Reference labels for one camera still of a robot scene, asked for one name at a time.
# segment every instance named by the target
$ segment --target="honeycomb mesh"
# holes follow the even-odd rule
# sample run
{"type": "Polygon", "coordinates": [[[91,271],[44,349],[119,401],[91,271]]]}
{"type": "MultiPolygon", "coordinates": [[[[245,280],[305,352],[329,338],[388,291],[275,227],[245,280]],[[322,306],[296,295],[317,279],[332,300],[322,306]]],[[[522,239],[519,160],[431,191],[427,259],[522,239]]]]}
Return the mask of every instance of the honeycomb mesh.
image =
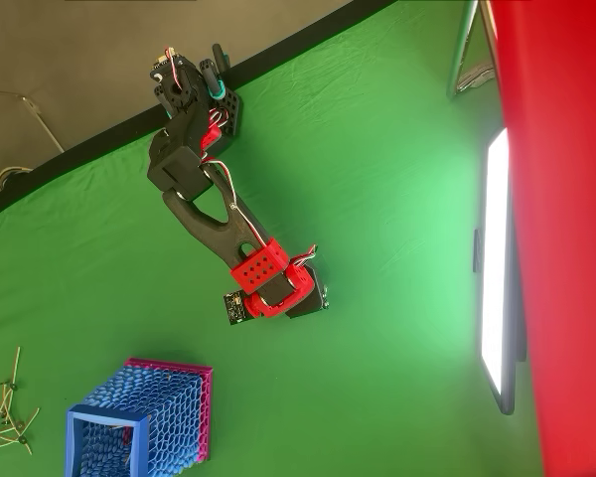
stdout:
{"type": "MultiPolygon", "coordinates": [[[[166,477],[207,457],[207,430],[205,452],[200,452],[204,381],[194,373],[124,366],[82,403],[148,415],[148,476],[166,477]]],[[[80,475],[129,477],[128,430],[85,425],[80,475]]]]}
{"type": "Polygon", "coordinates": [[[212,391],[212,368],[206,366],[181,365],[178,363],[144,361],[131,358],[125,365],[150,370],[173,370],[201,376],[201,409],[199,412],[199,462],[207,460],[210,454],[210,394],[212,391]]]}

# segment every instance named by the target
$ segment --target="green fabric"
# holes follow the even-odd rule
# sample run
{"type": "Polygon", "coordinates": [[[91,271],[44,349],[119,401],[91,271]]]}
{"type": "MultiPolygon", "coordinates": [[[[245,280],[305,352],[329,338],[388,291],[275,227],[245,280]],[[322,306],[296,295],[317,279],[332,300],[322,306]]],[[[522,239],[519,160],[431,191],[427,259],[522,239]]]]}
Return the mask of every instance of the green fabric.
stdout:
{"type": "MultiPolygon", "coordinates": [[[[239,91],[222,158],[290,253],[318,243],[328,311],[230,327],[236,285],[146,179],[148,137],[0,215],[0,382],[21,345],[16,412],[42,408],[33,457],[1,449],[0,475],[62,475],[66,409],[129,356],[215,368],[211,460],[184,475],[541,474],[527,365],[503,416],[478,361],[501,115],[493,83],[445,97],[460,9],[396,3],[239,91]]],[[[216,191],[199,202],[221,215],[216,191]]]]}

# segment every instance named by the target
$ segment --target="white wire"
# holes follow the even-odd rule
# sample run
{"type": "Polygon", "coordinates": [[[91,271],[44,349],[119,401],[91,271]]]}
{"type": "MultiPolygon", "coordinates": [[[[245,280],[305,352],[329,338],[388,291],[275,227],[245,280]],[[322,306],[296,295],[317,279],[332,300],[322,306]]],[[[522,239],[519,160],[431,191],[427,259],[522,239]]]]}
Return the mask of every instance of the white wire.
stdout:
{"type": "Polygon", "coordinates": [[[227,124],[227,122],[229,121],[229,115],[227,114],[227,112],[225,112],[225,120],[221,121],[221,119],[223,119],[222,112],[220,112],[215,107],[210,109],[210,127],[216,125],[219,128],[222,128],[223,126],[225,126],[227,124]]]}
{"type": "Polygon", "coordinates": [[[181,84],[179,83],[179,78],[177,77],[177,69],[175,67],[175,58],[173,56],[174,49],[168,48],[166,50],[166,58],[170,59],[170,65],[172,66],[172,76],[175,78],[175,83],[179,87],[179,90],[183,91],[181,84]]]}
{"type": "Polygon", "coordinates": [[[309,251],[307,252],[307,254],[305,256],[302,256],[298,259],[294,258],[295,261],[292,261],[292,263],[295,266],[303,266],[307,262],[307,260],[311,260],[313,257],[316,256],[316,249],[317,249],[317,247],[314,244],[311,245],[309,247],[309,251]]]}
{"type": "Polygon", "coordinates": [[[227,166],[225,165],[225,163],[223,161],[220,161],[219,159],[210,159],[210,160],[207,160],[207,161],[203,161],[202,164],[219,164],[221,167],[223,167],[223,171],[227,175],[227,182],[229,183],[229,188],[231,189],[232,198],[233,198],[233,202],[231,204],[229,204],[229,207],[231,209],[234,209],[235,211],[238,211],[238,213],[245,219],[245,221],[247,222],[247,224],[251,228],[251,231],[254,233],[254,235],[256,236],[256,238],[258,239],[258,241],[260,242],[260,244],[262,246],[267,246],[267,244],[265,243],[265,240],[262,239],[262,237],[258,233],[258,230],[254,226],[254,224],[251,222],[250,219],[247,218],[247,215],[245,214],[245,212],[243,212],[240,209],[240,207],[238,206],[237,198],[236,198],[236,189],[234,188],[234,183],[231,180],[231,174],[229,173],[229,169],[227,168],[227,166]]]}

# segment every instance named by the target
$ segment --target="3d-printed container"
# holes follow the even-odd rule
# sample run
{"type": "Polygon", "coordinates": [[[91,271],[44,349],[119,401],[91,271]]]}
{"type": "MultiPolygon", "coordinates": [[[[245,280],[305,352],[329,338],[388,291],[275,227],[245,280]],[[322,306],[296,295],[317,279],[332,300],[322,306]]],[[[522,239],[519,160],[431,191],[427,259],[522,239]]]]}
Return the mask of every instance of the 3d-printed container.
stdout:
{"type": "Polygon", "coordinates": [[[65,477],[167,477],[208,458],[212,368],[129,359],[67,413],[65,477]]]}

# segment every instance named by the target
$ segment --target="robotic arm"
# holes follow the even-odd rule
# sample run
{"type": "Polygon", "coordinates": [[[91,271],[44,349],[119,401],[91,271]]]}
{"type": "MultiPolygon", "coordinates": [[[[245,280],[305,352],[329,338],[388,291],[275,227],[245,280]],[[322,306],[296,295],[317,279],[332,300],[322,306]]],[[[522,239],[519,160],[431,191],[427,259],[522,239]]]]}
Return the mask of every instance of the robotic arm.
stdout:
{"type": "Polygon", "coordinates": [[[186,230],[222,259],[241,289],[223,297],[230,324],[285,313],[290,318],[328,306],[309,252],[289,258],[238,197],[226,165],[213,156],[225,149],[238,130],[240,97],[227,88],[222,74],[229,68],[221,46],[213,45],[215,61],[199,69],[168,49],[150,77],[155,95],[170,120],[153,137],[148,178],[186,230]],[[227,222],[201,212],[194,204],[210,187],[223,195],[227,222]],[[242,246],[254,250],[246,254],[242,246]]]}

